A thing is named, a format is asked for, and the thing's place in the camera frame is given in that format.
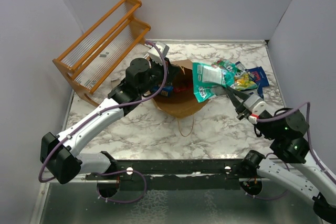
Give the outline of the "green yellow snack bag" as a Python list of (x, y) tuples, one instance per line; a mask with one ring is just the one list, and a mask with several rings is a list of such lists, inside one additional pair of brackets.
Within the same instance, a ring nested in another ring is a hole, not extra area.
[(234, 83), (230, 87), (234, 90), (245, 91), (257, 89), (258, 84), (250, 79), (249, 74), (243, 73), (240, 76), (234, 76)]

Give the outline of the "dark blue chilli snack bag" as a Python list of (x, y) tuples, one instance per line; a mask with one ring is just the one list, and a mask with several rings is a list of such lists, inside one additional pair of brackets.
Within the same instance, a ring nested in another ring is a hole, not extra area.
[(263, 88), (269, 86), (269, 81), (266, 76), (266, 73), (264, 69), (259, 66), (255, 68), (245, 69), (245, 71), (249, 74), (249, 78), (252, 82), (256, 84), (256, 88), (248, 88), (247, 91), (251, 92), (249, 94), (252, 94), (252, 91), (256, 91), (256, 93), (264, 99), (264, 91)]

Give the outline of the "blue white snack bag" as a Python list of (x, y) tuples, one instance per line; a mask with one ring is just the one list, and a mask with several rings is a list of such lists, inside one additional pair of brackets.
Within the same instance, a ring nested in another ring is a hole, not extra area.
[(237, 68), (237, 73), (241, 74), (246, 72), (246, 67), (240, 61), (236, 62), (235, 66)]

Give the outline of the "green red snack bag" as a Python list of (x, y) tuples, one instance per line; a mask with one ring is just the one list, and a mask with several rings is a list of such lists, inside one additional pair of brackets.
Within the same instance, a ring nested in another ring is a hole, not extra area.
[(234, 63), (226, 59), (219, 59), (212, 63), (212, 65), (233, 73), (237, 78), (243, 75), (242, 70), (240, 70)]

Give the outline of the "brown paper bag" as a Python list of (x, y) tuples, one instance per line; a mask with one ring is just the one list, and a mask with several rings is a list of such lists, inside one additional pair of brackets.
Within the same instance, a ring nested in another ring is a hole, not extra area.
[[(192, 80), (192, 61), (179, 60), (172, 62), (180, 68), (180, 72), (173, 80), (171, 86), (183, 80)], [(166, 114), (177, 119), (178, 130), (181, 131), (180, 120), (188, 116), (194, 116), (196, 112), (207, 105), (208, 100), (198, 103), (193, 87), (190, 90), (181, 93), (172, 93), (170, 97), (157, 95), (152, 99), (154, 106)]]

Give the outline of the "teal white snack bag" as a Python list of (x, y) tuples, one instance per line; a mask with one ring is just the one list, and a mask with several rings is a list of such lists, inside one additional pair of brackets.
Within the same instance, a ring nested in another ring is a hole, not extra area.
[(235, 82), (236, 68), (228, 68), (205, 63), (192, 63), (193, 93), (198, 103), (205, 102), (215, 95), (213, 89), (232, 87)]

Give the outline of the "small light blue packet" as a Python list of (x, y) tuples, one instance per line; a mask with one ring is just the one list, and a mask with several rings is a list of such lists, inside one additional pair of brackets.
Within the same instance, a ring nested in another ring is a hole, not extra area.
[[(160, 88), (160, 86), (154, 86), (150, 92), (155, 93), (157, 90)], [(160, 91), (159, 95), (164, 96), (164, 97), (170, 97), (171, 94), (173, 93), (173, 86), (164, 86), (162, 90)]]

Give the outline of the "red snack packet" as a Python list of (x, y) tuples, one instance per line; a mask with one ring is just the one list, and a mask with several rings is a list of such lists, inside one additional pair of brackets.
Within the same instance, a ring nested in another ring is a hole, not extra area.
[(187, 90), (190, 90), (193, 87), (193, 82), (191, 80), (183, 80), (177, 84), (174, 84), (173, 91), (174, 93), (181, 93)]

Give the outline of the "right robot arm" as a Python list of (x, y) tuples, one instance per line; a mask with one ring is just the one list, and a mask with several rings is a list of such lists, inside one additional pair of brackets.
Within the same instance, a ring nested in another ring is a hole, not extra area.
[(302, 176), (277, 165), (258, 151), (249, 151), (239, 165), (246, 177), (255, 175), (277, 182), (312, 204), (314, 213), (335, 223), (335, 174), (328, 170), (313, 150), (308, 115), (300, 108), (275, 110), (257, 94), (225, 87), (239, 120), (247, 119), (259, 134), (271, 140), (273, 154)]

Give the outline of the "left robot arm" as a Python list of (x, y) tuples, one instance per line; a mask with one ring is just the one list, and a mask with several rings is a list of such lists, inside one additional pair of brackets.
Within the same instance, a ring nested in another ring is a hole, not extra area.
[(40, 161), (60, 184), (66, 184), (78, 174), (99, 173), (104, 179), (115, 175), (112, 157), (100, 152), (92, 158), (79, 154), (83, 148), (110, 124), (120, 120), (140, 103), (150, 98), (143, 95), (155, 86), (163, 88), (174, 80), (181, 69), (168, 58), (161, 62), (136, 58), (126, 68), (125, 77), (107, 97), (85, 118), (69, 129), (41, 139)]

